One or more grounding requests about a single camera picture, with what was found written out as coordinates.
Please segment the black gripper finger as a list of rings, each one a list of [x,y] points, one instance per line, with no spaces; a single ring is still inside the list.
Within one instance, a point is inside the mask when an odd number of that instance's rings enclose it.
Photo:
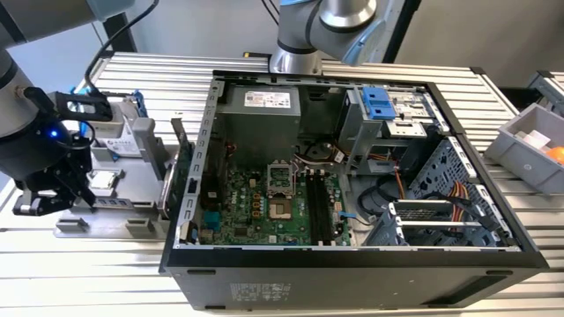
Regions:
[[[19,196],[12,213],[17,216],[41,217],[72,207],[75,198],[71,195],[40,195],[25,190]]]
[[[92,170],[91,158],[64,157],[55,166],[55,177],[60,183],[56,197],[67,207],[75,204],[77,198],[95,209],[96,196],[89,189],[88,172]]]

